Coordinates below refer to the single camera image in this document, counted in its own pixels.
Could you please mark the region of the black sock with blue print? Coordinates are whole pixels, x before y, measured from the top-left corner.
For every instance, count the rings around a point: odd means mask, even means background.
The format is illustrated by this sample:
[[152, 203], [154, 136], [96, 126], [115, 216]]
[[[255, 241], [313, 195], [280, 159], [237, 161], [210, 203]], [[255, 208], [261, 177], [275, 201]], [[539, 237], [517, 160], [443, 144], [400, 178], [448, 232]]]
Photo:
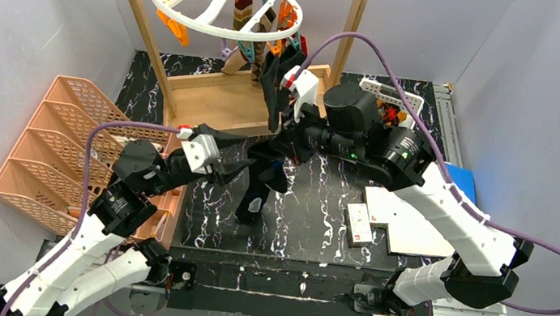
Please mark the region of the black sock with blue print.
[[283, 194], [289, 189], [283, 169], [285, 157], [272, 149], [269, 141], [251, 146], [247, 155], [254, 162], [248, 167], [249, 185], [235, 211], [237, 220], [242, 224], [252, 224], [259, 219], [272, 191]]

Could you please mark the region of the blue folder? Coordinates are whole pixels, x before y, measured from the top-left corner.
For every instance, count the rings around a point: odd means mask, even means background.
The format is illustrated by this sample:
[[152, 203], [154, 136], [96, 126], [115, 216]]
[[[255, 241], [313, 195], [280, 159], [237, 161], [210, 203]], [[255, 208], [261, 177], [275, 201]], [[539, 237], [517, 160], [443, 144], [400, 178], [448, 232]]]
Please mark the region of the blue folder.
[[472, 203], [476, 203], [474, 174], [471, 170], [446, 163], [447, 170], [454, 183], [465, 193]]

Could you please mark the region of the wooden hanger rack frame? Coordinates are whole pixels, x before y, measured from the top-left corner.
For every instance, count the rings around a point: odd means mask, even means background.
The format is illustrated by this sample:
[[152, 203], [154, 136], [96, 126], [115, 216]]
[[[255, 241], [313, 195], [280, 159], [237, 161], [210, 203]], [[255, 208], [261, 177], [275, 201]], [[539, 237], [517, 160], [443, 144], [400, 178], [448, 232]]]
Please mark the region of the wooden hanger rack frame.
[[[314, 38], [306, 35], [306, 29], [317, 23], [316, 18], [308, 14], [310, 0], [297, 1], [304, 16], [300, 33], [307, 39], [310, 62], [308, 71], [318, 77], [317, 102], [322, 104], [327, 89], [334, 87], [340, 81], [353, 43], [350, 39], [343, 39], [336, 46], [334, 62], [330, 65], [323, 63], [319, 44]], [[182, 124], [193, 126], [204, 123], [217, 130], [235, 134], [269, 135], [272, 133], [267, 128], [268, 112], [262, 86], [260, 83], [259, 86], [254, 86], [250, 82], [251, 62], [234, 75], [227, 75], [221, 70], [216, 73], [197, 75], [168, 75], [153, 34], [151, 17], [153, 15], [158, 17], [155, 6], [151, 0], [128, 0], [128, 2], [160, 85], [163, 96], [161, 107], [164, 115], [163, 123], [166, 126]], [[324, 11], [330, 8], [330, 0], [318, 0], [318, 2]], [[261, 3], [262, 0], [254, 0], [252, 8], [261, 7]], [[180, 11], [189, 16], [196, 16], [207, 4], [209, 4], [208, 0], [187, 0]], [[234, 0], [226, 4], [224, 11], [216, 19], [217, 25], [233, 29], [233, 7]], [[274, 32], [277, 28], [285, 26], [286, 23], [276, 17], [271, 31]], [[231, 47], [237, 45], [235, 40], [209, 36], [188, 28], [187, 31], [190, 38], [189, 45], [199, 45], [201, 42], [214, 44], [222, 40], [227, 40]], [[264, 52], [271, 51], [280, 56], [289, 45], [287, 41], [267, 42]]]

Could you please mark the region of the red sock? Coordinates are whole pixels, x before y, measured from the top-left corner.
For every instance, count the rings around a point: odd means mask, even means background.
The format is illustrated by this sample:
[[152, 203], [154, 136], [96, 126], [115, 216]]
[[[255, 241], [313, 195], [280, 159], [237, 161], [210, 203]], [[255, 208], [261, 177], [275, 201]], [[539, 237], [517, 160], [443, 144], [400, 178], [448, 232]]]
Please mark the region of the red sock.
[[305, 36], [302, 35], [302, 34], [299, 36], [299, 39], [300, 39], [299, 42], [300, 42], [300, 46], [301, 46], [300, 50], [302, 51], [302, 53], [303, 53], [305, 56], [308, 56], [307, 39], [306, 39]]

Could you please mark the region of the beige sock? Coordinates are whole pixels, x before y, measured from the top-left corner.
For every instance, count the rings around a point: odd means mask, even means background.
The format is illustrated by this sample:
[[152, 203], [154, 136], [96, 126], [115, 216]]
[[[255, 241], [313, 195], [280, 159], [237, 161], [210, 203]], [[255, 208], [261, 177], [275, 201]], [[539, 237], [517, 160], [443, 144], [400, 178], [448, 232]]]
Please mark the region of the beige sock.
[[248, 61], [243, 57], [241, 51], [238, 51], [227, 61], [224, 61], [224, 66], [221, 68], [221, 72], [227, 75], [234, 75], [247, 63]]

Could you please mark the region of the white flat board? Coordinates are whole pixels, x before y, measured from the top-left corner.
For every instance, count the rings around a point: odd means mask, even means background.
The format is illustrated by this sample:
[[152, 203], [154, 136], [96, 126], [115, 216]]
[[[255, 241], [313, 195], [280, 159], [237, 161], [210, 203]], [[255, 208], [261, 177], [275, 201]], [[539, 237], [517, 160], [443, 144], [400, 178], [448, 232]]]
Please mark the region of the white flat board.
[[390, 254], [445, 258], [454, 253], [449, 241], [409, 203], [383, 187], [367, 186], [364, 202], [372, 228], [385, 232]]

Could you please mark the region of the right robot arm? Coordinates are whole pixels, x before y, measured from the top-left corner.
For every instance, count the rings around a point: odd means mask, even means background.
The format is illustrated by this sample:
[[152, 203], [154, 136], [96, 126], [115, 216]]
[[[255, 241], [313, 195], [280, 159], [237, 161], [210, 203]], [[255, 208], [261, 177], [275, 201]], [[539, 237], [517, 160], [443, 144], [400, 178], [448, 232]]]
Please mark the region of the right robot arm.
[[296, 163], [314, 152], [356, 165], [367, 177], [415, 208], [448, 241], [453, 254], [441, 262], [396, 271], [381, 298], [401, 307], [454, 298], [484, 308], [512, 296], [516, 268], [534, 249], [530, 241], [488, 227], [476, 207], [443, 178], [426, 136], [387, 126], [372, 93], [357, 85], [329, 88], [318, 105], [311, 73], [288, 73], [281, 93], [291, 103], [271, 148]]

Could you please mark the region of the striped sock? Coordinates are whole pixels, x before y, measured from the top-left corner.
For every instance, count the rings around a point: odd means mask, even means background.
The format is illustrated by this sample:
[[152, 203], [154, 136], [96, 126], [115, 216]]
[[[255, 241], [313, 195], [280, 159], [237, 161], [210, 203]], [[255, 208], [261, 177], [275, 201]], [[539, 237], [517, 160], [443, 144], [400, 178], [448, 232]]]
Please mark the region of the striped sock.
[[233, 30], [239, 31], [251, 19], [254, 0], [234, 0], [233, 6]]

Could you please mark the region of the peach mesh file organizer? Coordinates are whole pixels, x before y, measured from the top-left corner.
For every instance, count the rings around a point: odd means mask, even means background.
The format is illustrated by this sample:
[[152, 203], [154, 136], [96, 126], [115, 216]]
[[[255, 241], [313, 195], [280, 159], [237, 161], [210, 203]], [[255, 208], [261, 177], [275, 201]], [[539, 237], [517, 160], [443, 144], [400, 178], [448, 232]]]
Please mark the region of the peach mesh file organizer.
[[85, 155], [95, 127], [126, 119], [88, 79], [57, 76], [0, 169], [0, 201], [54, 235], [65, 235], [79, 218], [85, 163], [90, 164], [88, 192], [94, 199], [108, 184], [111, 165], [129, 140], [150, 140], [162, 156], [181, 145], [166, 132], [110, 128], [95, 136], [91, 155]]

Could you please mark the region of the brown argyle sock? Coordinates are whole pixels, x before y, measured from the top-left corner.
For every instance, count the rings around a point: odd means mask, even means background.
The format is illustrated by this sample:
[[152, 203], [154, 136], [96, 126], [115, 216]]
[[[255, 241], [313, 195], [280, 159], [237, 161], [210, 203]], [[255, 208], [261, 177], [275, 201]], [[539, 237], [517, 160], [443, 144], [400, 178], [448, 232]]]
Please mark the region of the brown argyle sock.
[[[258, 32], [270, 32], [273, 28], [273, 23], [276, 20], [276, 13], [272, 8], [266, 10], [263, 17], [261, 17], [258, 25]], [[254, 61], [251, 63], [250, 69], [250, 82], [254, 86], [259, 86], [260, 76], [262, 76], [264, 58], [265, 58], [266, 42], [258, 41], [254, 43]]]

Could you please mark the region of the small white red box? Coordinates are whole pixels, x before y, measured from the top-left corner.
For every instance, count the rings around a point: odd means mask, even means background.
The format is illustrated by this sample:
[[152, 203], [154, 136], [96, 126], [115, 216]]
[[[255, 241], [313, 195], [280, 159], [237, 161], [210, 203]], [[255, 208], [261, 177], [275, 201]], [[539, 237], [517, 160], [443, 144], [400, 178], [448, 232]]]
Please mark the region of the small white red box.
[[364, 203], [351, 203], [346, 206], [347, 240], [349, 247], [368, 247], [373, 243], [370, 218]]

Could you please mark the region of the white perforated laundry basket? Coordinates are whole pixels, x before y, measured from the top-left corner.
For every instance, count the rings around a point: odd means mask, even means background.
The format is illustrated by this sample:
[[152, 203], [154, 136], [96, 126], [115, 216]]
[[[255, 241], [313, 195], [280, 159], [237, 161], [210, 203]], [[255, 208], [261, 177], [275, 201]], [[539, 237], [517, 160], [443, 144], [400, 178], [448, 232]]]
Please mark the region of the white perforated laundry basket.
[[406, 112], [408, 115], [406, 120], [401, 122], [397, 127], [412, 129], [415, 126], [413, 117], [410, 115], [410, 112], [405, 107], [404, 102], [400, 99], [399, 93], [394, 87], [368, 78], [361, 79], [359, 86], [363, 91], [372, 93], [375, 96], [377, 99], [377, 106], [381, 101], [383, 101], [389, 104], [397, 105]]

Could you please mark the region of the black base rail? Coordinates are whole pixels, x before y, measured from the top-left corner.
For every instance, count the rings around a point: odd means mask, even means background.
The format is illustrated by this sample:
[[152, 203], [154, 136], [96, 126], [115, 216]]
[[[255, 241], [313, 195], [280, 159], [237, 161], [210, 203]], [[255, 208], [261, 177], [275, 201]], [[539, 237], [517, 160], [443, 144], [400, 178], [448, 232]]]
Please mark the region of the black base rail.
[[434, 316], [421, 303], [411, 311], [377, 307], [389, 271], [314, 263], [227, 250], [172, 246], [168, 267], [123, 287], [165, 297], [180, 310], [248, 316]]

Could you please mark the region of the orange clothes peg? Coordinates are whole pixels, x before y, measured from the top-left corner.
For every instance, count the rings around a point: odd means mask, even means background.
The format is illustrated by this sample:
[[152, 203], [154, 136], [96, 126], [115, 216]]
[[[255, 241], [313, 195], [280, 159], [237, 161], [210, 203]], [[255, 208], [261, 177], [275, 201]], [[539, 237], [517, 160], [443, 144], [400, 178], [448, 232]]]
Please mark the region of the orange clothes peg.
[[190, 38], [188, 36], [188, 31], [185, 25], [180, 24], [174, 19], [169, 18], [165, 13], [158, 10], [156, 12], [157, 16], [160, 18], [162, 23], [166, 25], [168, 30], [171, 31], [173, 36], [179, 41], [182, 46], [187, 47], [190, 44]]

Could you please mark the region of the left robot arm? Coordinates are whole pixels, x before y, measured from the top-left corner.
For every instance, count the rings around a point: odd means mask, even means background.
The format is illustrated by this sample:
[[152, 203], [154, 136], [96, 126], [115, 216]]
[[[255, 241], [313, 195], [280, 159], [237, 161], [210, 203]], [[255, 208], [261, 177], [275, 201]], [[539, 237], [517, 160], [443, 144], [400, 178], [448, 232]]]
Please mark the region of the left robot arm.
[[130, 245], [109, 263], [91, 265], [156, 213], [151, 198], [199, 179], [227, 184], [251, 164], [246, 159], [222, 163], [220, 151], [243, 143], [245, 137], [205, 124], [174, 129], [131, 121], [102, 123], [88, 135], [87, 156], [96, 135], [109, 127], [173, 133], [182, 146], [165, 157], [147, 139], [126, 143], [109, 184], [93, 200], [83, 192], [74, 228], [22, 275], [0, 284], [0, 316], [76, 316], [119, 289], [147, 280], [155, 270], [169, 267], [173, 260], [154, 237]]

